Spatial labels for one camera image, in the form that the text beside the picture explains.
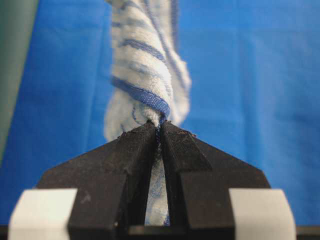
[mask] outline towel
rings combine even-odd
[[[112,5],[111,83],[104,135],[111,141],[147,120],[179,125],[189,112],[191,80],[177,54],[177,0],[106,0]],[[168,225],[164,165],[152,167],[146,225]]]

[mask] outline twisted towel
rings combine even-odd
[[[189,112],[191,80],[177,54],[177,0],[106,0],[112,5],[113,66],[116,87],[104,135],[111,141],[147,120],[180,124]],[[151,174],[145,224],[168,224],[163,162]]]

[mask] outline white pad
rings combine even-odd
[[[77,189],[25,190],[11,215],[9,240],[68,240]]]
[[[296,225],[281,189],[229,189],[236,240],[295,240]]]

